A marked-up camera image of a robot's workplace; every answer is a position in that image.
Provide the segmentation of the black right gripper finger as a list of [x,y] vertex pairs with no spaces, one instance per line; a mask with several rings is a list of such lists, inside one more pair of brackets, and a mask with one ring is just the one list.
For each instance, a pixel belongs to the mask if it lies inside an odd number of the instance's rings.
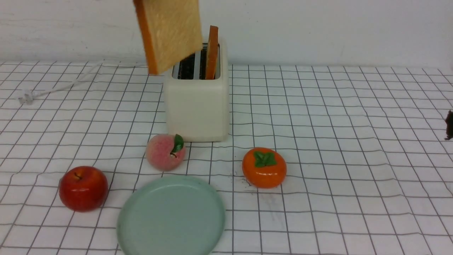
[[453,137],[453,111],[449,110],[445,118],[446,123],[446,137],[445,140],[450,140]]

